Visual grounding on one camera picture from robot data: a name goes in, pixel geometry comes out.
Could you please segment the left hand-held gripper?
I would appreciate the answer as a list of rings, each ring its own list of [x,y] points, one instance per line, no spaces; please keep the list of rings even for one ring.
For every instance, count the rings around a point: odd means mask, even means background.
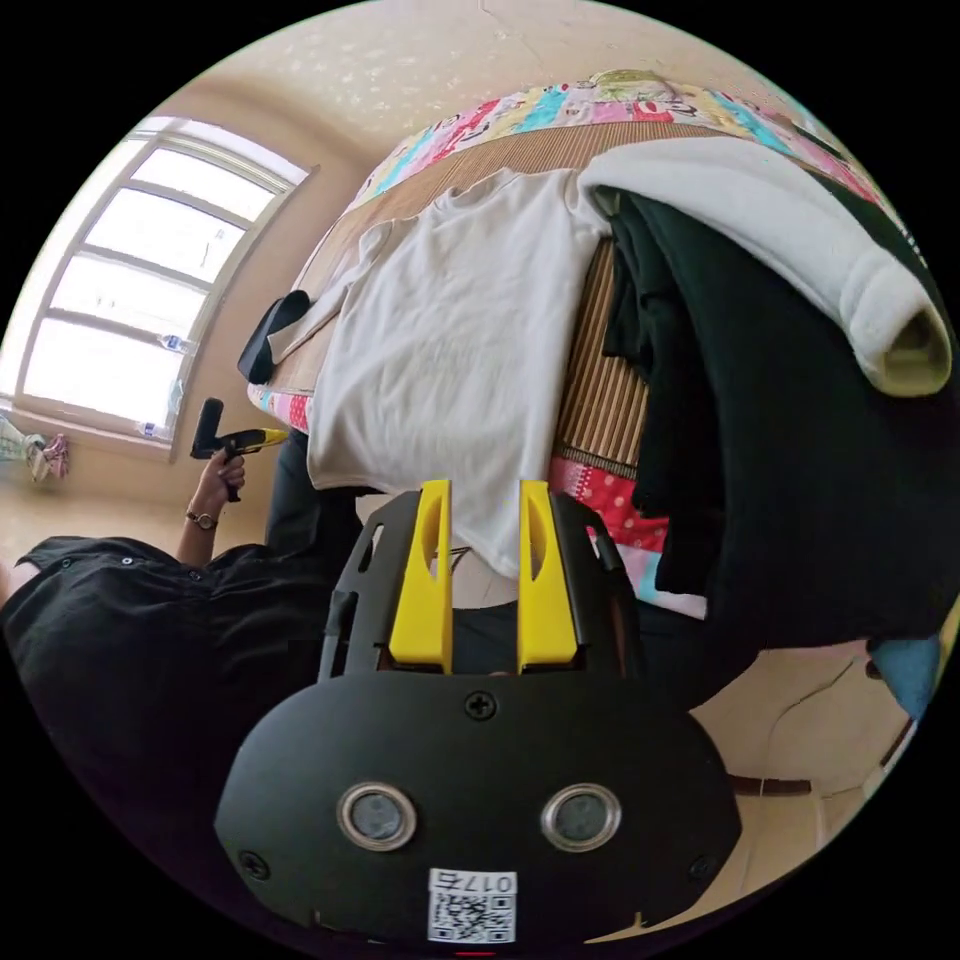
[[[245,432],[246,449],[264,449],[278,446],[289,437],[285,430],[268,428]],[[190,459],[202,465],[192,503],[238,502],[240,490],[245,484],[245,461],[229,445],[220,441],[213,445],[192,448]]]

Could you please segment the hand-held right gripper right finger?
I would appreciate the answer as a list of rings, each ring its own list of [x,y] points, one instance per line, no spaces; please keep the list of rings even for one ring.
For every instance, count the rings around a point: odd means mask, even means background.
[[[517,671],[566,669],[578,643],[548,484],[522,481],[519,509]]]

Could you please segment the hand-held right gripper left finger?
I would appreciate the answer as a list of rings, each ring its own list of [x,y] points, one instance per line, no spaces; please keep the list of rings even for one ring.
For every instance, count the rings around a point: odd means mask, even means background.
[[[388,643],[400,668],[453,671],[451,537],[451,483],[428,481],[417,498]]]

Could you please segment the person's left hand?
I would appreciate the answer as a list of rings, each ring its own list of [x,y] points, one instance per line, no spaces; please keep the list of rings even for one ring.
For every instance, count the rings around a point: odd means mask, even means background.
[[[197,515],[205,514],[217,519],[234,493],[244,484],[243,457],[230,457],[226,450],[219,450],[203,468],[190,509]]]

